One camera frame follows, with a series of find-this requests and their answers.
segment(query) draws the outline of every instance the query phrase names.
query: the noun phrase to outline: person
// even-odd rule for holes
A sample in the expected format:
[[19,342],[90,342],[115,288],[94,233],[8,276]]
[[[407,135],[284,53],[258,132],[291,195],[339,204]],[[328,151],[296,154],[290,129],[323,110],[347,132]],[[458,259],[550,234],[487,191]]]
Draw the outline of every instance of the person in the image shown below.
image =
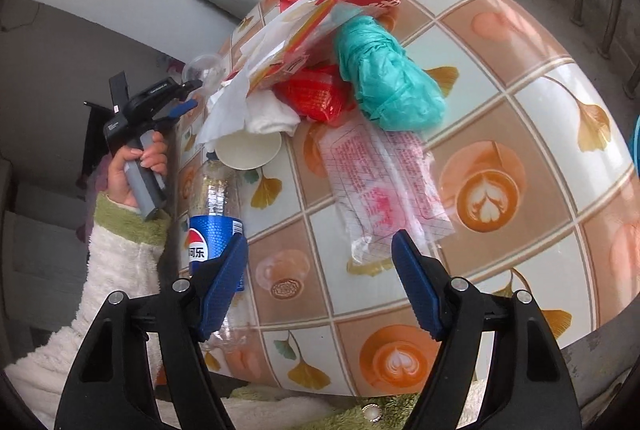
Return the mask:
[[[107,191],[96,201],[87,278],[75,320],[52,334],[45,346],[4,370],[17,394],[48,429],[54,427],[66,377],[82,340],[109,293],[121,290],[129,298],[136,298],[159,292],[156,266],[164,250],[170,217],[161,212],[155,220],[143,221],[124,174],[125,163],[139,159],[143,167],[167,175],[167,146],[162,134],[154,133],[153,140],[154,144],[144,151],[122,147],[109,165]],[[147,354],[151,377],[157,378],[162,356],[156,334],[150,334]],[[237,397],[222,400],[238,430],[373,429],[375,423],[361,411],[368,402],[384,409],[386,428],[401,429],[417,399],[417,395],[391,396],[354,399],[345,404],[268,387],[239,390],[242,392]],[[173,405],[161,400],[157,403],[162,421],[179,428]],[[467,412],[472,418],[476,410]]]

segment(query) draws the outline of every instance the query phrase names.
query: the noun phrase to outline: silver screw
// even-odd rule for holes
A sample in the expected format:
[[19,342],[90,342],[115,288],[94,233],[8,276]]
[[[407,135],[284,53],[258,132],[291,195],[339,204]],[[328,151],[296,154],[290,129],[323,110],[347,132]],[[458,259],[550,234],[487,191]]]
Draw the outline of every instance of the silver screw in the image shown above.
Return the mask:
[[114,291],[109,295],[109,303],[112,305],[118,305],[124,300],[124,293],[122,291]]
[[456,291],[466,291],[469,288],[469,283],[461,277],[455,277],[451,280],[451,287]]
[[516,297],[523,304],[528,304],[529,302],[531,302],[533,300],[533,297],[531,296],[531,293],[529,293],[528,291],[524,291],[524,289],[521,289],[520,291],[518,291],[516,293]]
[[173,290],[176,293],[184,293],[188,290],[190,282],[187,279],[178,279],[172,285]]

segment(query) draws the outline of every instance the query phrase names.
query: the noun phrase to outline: person's hand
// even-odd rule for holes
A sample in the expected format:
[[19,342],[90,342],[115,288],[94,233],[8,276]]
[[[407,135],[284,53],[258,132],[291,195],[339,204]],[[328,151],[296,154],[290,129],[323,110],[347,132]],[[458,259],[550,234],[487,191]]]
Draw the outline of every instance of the person's hand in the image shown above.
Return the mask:
[[166,143],[164,137],[160,133],[154,133],[154,144],[148,149],[142,151],[138,149],[131,149],[124,145],[120,147],[120,150],[113,156],[113,161],[109,165],[109,171],[107,172],[107,196],[114,203],[119,203],[125,206],[138,207],[136,198],[133,196],[133,191],[127,182],[127,177],[124,174],[124,164],[127,161],[140,160],[140,165],[144,168],[150,168],[154,172],[166,177],[167,174],[167,158],[166,158]]

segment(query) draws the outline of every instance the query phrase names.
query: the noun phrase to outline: pearl button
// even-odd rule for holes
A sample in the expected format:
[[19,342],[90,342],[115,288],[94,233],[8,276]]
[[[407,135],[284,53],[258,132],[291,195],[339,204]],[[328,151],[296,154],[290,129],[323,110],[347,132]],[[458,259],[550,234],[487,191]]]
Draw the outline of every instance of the pearl button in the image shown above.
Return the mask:
[[376,404],[370,404],[362,407],[362,415],[372,423],[377,423],[382,419],[382,410]]

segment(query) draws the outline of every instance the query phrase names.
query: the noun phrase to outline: teal plastic bag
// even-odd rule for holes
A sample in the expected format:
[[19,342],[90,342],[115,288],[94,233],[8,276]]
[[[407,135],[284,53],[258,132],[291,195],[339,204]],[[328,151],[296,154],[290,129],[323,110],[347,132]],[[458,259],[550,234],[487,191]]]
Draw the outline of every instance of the teal plastic bag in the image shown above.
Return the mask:
[[340,76],[353,83],[367,119],[385,131],[421,131],[444,116],[438,84],[369,16],[348,20],[334,41]]

